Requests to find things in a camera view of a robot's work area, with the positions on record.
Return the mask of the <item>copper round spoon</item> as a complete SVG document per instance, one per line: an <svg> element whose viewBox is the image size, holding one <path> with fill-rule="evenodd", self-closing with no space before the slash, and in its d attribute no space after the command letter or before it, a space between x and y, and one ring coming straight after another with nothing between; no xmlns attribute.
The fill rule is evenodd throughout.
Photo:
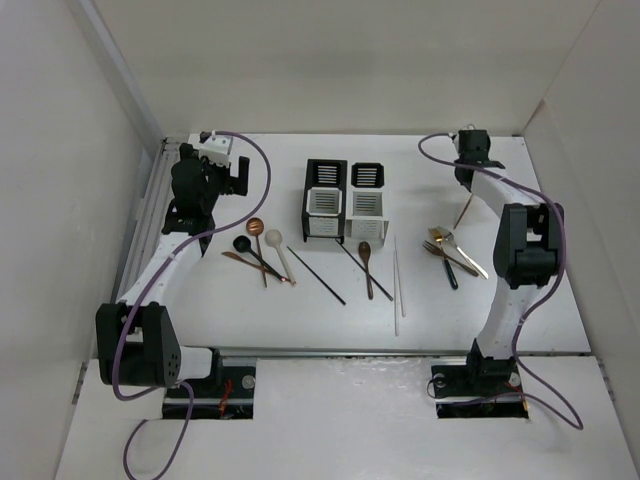
<svg viewBox="0 0 640 480"><path fill-rule="evenodd" d="M251 237L253 237L254 240L255 240L258 258L260 260L263 260L262 249L261 249L261 245L260 245L260 235L264 232L264 223L263 223L263 221L261 219L257 218L257 217L250 218L246 222L246 230L247 230L248 234ZM266 269L262 265L261 265L261 274L262 274L264 288L267 289L268 288L268 283L267 283Z"/></svg>

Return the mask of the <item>black round spoon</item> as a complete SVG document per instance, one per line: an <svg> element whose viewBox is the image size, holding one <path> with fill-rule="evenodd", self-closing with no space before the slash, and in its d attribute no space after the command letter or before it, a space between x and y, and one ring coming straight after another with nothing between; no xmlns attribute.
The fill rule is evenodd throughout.
<svg viewBox="0 0 640 480"><path fill-rule="evenodd" d="M269 274L277 278L280 282L285 282L286 278L277 272L270 264L253 249L251 240L244 235L239 235L233 240L233 247L239 253L247 253L256 259L259 265Z"/></svg>

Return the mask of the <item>silver fork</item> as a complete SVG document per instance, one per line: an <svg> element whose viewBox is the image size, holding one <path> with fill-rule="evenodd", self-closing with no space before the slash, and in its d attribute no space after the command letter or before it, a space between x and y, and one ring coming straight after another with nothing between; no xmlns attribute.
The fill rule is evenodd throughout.
<svg viewBox="0 0 640 480"><path fill-rule="evenodd" d="M480 276L482 276L484 279L489 278L488 272L458 245L455 240L454 234L451 231L440 228L440 233L443 236L444 240L448 244L450 244Z"/></svg>

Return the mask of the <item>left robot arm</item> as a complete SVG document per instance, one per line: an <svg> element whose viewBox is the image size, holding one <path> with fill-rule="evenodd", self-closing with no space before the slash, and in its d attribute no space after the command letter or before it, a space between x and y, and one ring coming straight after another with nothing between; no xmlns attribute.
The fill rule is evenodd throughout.
<svg viewBox="0 0 640 480"><path fill-rule="evenodd" d="M231 174L229 136L203 136L179 147L171 168L173 197L149 263L117 302L100 306L96 334L100 376L107 385L168 388L181 381L201 396L217 394L224 373L211 348L180 344L171 307L189 271L200 261L215 228L222 195L246 195L249 160Z"/></svg>

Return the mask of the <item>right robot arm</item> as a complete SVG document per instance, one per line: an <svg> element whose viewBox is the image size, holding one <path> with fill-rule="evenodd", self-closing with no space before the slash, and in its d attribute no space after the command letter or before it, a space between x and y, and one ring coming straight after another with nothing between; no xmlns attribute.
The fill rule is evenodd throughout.
<svg viewBox="0 0 640 480"><path fill-rule="evenodd" d="M516 371L514 344L529 309L562 266L562 208L519 184L489 158L485 130L461 130L455 178L499 217L493 249L496 293L488 319L473 341L463 369L465 386L485 394Z"/></svg>

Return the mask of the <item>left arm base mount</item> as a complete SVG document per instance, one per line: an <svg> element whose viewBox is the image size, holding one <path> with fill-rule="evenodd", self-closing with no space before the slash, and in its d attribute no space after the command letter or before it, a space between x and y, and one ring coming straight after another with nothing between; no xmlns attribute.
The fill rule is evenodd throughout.
<svg viewBox="0 0 640 480"><path fill-rule="evenodd" d="M257 361L214 354L203 379L189 379L194 392L192 420L251 420L254 413Z"/></svg>

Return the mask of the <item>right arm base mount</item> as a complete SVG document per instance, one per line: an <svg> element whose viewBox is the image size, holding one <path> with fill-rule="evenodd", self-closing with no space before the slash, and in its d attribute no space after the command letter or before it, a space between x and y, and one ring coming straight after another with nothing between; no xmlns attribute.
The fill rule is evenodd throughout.
<svg viewBox="0 0 640 480"><path fill-rule="evenodd" d="M429 395L439 419L528 419L528 407L516 377L472 378L462 364L435 364Z"/></svg>

